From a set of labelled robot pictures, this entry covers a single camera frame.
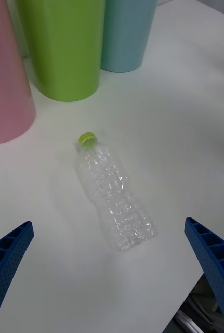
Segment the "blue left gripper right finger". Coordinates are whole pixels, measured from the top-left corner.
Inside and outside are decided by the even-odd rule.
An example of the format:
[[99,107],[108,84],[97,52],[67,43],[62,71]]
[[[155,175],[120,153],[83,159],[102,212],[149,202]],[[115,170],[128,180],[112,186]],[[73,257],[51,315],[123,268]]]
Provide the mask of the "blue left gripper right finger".
[[224,240],[191,217],[186,218],[185,235],[224,316]]

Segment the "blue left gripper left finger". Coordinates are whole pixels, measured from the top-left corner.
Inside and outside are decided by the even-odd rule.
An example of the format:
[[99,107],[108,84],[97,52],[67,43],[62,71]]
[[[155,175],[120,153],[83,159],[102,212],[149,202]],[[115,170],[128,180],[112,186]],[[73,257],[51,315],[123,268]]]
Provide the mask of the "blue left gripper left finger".
[[32,222],[26,221],[0,239],[0,307],[33,237]]

